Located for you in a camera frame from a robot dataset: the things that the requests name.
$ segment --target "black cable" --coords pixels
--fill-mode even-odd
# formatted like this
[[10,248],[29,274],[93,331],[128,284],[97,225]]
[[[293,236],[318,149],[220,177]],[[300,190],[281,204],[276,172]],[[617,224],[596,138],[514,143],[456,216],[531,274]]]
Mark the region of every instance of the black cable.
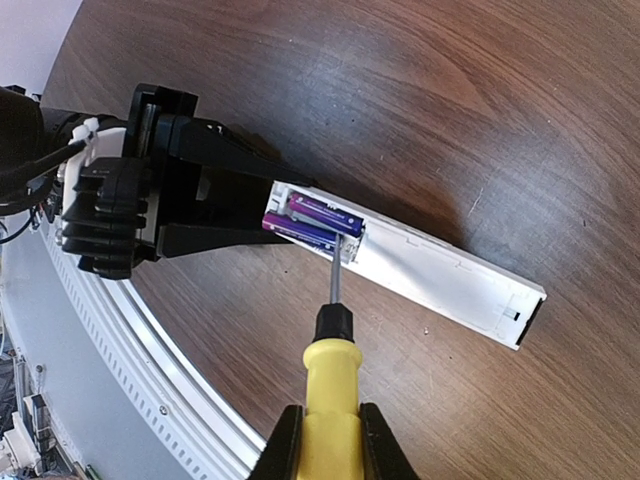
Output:
[[30,195],[22,196],[17,201],[4,203],[2,199],[0,199],[0,216],[8,217],[10,215],[15,215],[16,213],[35,207],[38,203],[44,202],[53,188],[54,178],[55,174],[53,172],[50,173],[45,177],[40,188],[31,192]]
[[29,228],[29,225],[31,225],[31,222],[33,222],[33,219],[36,217],[36,209],[33,208],[31,209],[31,215],[29,215],[29,220],[27,220],[27,222],[20,227],[20,229],[14,233],[13,235],[9,235],[7,238],[3,238],[2,240],[0,240],[0,245],[4,245],[6,243],[9,243],[11,240],[15,240],[16,238],[18,238],[20,235],[22,235],[22,233]]
[[77,142],[65,145],[55,152],[44,157],[28,162],[19,168],[2,172],[0,174],[0,192],[13,192],[19,188],[23,188],[28,182],[41,175],[49,173],[51,170],[77,155],[87,146],[87,142],[79,140]]

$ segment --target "battery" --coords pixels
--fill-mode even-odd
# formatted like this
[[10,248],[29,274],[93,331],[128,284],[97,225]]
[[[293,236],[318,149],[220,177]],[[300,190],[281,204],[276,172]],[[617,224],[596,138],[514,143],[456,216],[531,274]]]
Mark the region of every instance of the battery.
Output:
[[289,198],[289,209],[320,222],[336,232],[359,237],[362,234],[363,220],[344,210],[332,208],[315,198],[294,192]]
[[285,215],[266,213],[262,218],[262,228],[284,237],[295,238],[327,253],[335,249],[336,234],[334,232],[293,220]]

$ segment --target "yellow screwdriver handle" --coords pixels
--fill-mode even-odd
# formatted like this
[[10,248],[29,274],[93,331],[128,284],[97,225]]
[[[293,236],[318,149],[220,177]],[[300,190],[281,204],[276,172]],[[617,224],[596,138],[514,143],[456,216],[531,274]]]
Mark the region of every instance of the yellow screwdriver handle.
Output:
[[347,340],[318,340],[305,350],[307,411],[298,480],[364,479],[358,416],[361,364],[362,352]]

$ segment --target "brown wood grain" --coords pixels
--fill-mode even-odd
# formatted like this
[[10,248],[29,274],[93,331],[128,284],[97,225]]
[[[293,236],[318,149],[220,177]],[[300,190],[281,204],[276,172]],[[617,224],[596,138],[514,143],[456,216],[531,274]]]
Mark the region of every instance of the brown wood grain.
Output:
[[[126,116],[139,82],[547,289],[514,353],[345,275],[362,397],[422,478],[640,478],[640,3],[85,0],[45,103]],[[134,281],[263,435],[303,401],[327,262],[239,247]]]

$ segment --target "gray panel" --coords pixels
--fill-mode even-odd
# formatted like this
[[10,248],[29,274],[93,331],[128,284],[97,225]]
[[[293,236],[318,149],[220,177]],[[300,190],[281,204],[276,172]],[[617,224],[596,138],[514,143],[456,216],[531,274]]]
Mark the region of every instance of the gray panel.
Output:
[[[25,217],[12,218],[13,231]],[[2,252],[3,309],[43,394],[83,463],[104,480],[189,479],[115,381],[80,323],[39,234]]]

